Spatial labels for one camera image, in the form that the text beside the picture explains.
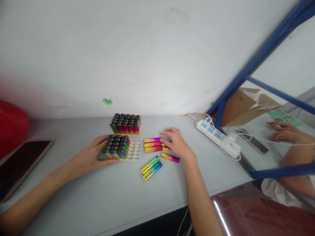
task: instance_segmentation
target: wire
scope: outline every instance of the wire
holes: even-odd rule
[[[186,215],[187,215],[188,209],[189,209],[189,206],[187,207],[187,211],[186,211],[186,213],[185,213],[185,215],[184,215],[183,220],[181,221],[181,224],[180,224],[179,229],[178,229],[178,232],[177,232],[177,236],[179,235],[179,231],[180,231],[181,225],[182,225],[183,222],[184,222],[184,219],[185,219],[185,217],[186,217]]]
[[[191,116],[191,115],[189,115],[189,114],[187,114],[188,116],[190,116],[191,118],[193,118],[196,122],[198,122],[193,116]]]
[[[238,129],[238,128],[234,128],[234,127],[229,128],[228,131],[227,131],[227,134],[229,134],[230,129],[240,130],[240,131],[242,131],[242,132],[245,132],[245,133],[242,133],[242,135],[248,135],[248,136],[251,136],[252,138],[254,137],[254,138],[257,138],[257,139],[260,139],[260,140],[269,142],[269,143],[282,144],[282,145],[287,145],[287,146],[315,145],[315,143],[313,143],[313,144],[287,144],[287,143],[277,143],[277,142],[273,142],[273,141],[265,140],[265,139],[263,139],[263,138],[256,137],[256,136],[251,135],[250,133],[248,133],[248,132],[246,132],[246,131],[244,131],[244,130],[241,130],[241,129]]]
[[[200,114],[200,115],[206,115],[206,116],[208,116],[208,117],[210,117],[210,118],[211,118],[211,116],[210,116],[209,114],[206,114],[206,113],[194,112],[194,113],[188,113],[188,114],[186,114],[186,115],[189,115],[189,114]]]
[[[227,154],[227,152],[224,151],[222,148],[221,148],[221,150],[222,150],[222,152],[223,152],[228,158],[230,158],[232,161],[240,161],[240,160],[242,159],[242,156],[241,156],[241,155],[239,155],[238,158],[235,159],[235,158],[232,158],[229,154]]]

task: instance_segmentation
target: person's right hand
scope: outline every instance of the person's right hand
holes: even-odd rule
[[[160,142],[168,146],[173,152],[180,155],[185,160],[196,157],[195,153],[188,146],[185,139],[181,135],[179,129],[170,127],[160,134],[167,135],[172,139],[172,142],[166,141],[165,139],[160,139]]]
[[[271,122],[268,122],[268,124],[276,131],[291,131],[294,133],[300,133],[300,130],[290,123],[285,123],[285,122],[280,122],[280,121],[271,121]]]
[[[293,144],[311,144],[314,143],[309,137],[291,132],[279,131],[271,134],[270,139],[275,142],[289,142]]]

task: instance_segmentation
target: blue shelf frame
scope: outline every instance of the blue shelf frame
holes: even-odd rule
[[[216,112],[217,119],[215,127],[217,129],[221,126],[221,119],[224,111],[224,106],[227,100],[242,86],[245,81],[250,81],[261,88],[287,100],[288,102],[310,112],[315,115],[315,107],[311,106],[303,101],[300,101],[276,88],[273,88],[255,78],[251,75],[255,70],[275,51],[275,49],[293,32],[293,30],[300,24],[304,23],[315,15],[315,0],[300,0],[299,3],[293,8],[293,10],[287,15],[287,17],[276,28],[272,35],[266,40],[263,46],[255,53],[255,55],[249,60],[247,65],[242,71],[235,77],[227,89],[216,100],[213,106],[207,111],[207,114],[213,116]],[[306,164],[296,166],[294,170],[292,167],[282,167],[270,170],[252,171],[249,172],[254,179],[274,178],[275,172],[285,173],[286,176],[296,176],[309,174],[309,168],[313,170],[312,174],[315,174],[315,165]]]

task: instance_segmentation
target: reflected hand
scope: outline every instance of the reflected hand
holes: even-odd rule
[[[271,121],[271,122],[268,122],[268,124],[276,131],[291,131],[294,133],[301,132],[298,128],[296,128],[294,125],[290,123]]]
[[[99,152],[105,147],[108,138],[108,135],[97,137],[56,171],[59,171],[59,173],[61,171],[66,182],[68,182],[101,167],[118,163],[117,160],[99,161],[96,158]]]
[[[289,142],[293,144],[310,144],[314,141],[306,136],[291,132],[279,131],[271,134],[270,139],[275,142]]]
[[[172,142],[160,139],[160,142],[167,145],[173,152],[180,155],[184,159],[190,159],[196,157],[195,153],[188,146],[185,139],[181,135],[179,129],[174,127],[167,128],[161,135],[167,135],[172,139]]]

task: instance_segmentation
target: power strip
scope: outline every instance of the power strip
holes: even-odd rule
[[[197,122],[197,129],[204,133],[208,138],[222,148],[231,158],[237,160],[241,153],[241,147],[231,139],[230,136],[225,136],[215,127],[211,125],[212,119],[209,117],[206,120]]]

